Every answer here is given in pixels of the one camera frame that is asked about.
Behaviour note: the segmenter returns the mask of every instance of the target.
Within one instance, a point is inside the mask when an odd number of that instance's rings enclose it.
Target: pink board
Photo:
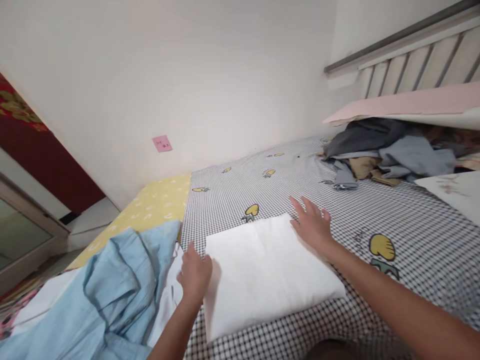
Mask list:
[[[477,107],[480,81],[353,101],[323,123],[337,126],[365,116],[462,114]]]

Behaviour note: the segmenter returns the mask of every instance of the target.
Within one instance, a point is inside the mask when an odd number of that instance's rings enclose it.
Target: light blue shirt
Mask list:
[[[40,323],[0,342],[1,359],[145,360],[180,221],[112,237]]]

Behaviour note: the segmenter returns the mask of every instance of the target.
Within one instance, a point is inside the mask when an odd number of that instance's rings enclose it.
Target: gray checkered sheet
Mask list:
[[[422,187],[405,181],[389,187],[367,179],[358,189],[334,190],[328,180],[335,179],[336,171],[316,156],[325,144],[320,137],[310,137],[192,173],[182,247],[194,242],[203,255],[208,235],[285,212],[296,218],[288,196],[306,196],[330,212],[338,242],[478,330],[479,228]],[[394,253],[385,252],[386,243],[393,245]],[[325,339],[347,341],[369,359],[407,355],[387,325],[338,276],[347,299],[328,300],[209,345],[202,308],[185,358],[303,359]]]

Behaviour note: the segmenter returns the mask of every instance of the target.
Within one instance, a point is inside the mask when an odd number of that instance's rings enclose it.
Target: sticky note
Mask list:
[[[172,146],[170,145],[167,135],[157,136],[152,138],[152,140],[159,153],[172,150]]]

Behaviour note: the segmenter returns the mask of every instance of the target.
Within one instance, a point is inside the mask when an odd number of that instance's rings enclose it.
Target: yellow bed sheet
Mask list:
[[[111,237],[125,229],[133,228],[142,232],[170,220],[183,221],[190,191],[190,177],[191,174],[185,174],[149,183],[67,269],[84,266]]]

